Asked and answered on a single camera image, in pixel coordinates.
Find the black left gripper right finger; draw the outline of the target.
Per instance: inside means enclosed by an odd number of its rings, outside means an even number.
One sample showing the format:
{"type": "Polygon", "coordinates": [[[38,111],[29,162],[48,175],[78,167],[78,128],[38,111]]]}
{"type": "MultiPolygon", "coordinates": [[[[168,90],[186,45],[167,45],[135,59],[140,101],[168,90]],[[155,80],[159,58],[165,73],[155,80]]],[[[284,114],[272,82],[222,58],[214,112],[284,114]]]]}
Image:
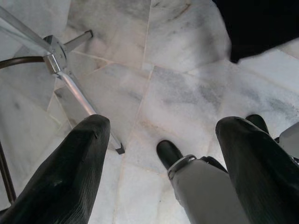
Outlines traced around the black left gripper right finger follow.
{"type": "Polygon", "coordinates": [[[222,118],[215,133],[250,223],[297,224],[298,163],[268,133],[246,119],[222,118]]]}

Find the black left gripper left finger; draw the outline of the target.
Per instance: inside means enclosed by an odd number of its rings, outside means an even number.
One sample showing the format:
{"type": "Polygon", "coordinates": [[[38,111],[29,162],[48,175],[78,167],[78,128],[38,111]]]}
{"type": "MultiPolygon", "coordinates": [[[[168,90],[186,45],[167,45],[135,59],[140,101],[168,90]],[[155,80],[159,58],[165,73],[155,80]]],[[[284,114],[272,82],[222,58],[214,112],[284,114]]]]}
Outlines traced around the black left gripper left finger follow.
{"type": "Polygon", "coordinates": [[[110,136],[108,118],[94,114],[65,137],[38,167],[3,224],[86,224],[99,189],[110,136]]]}

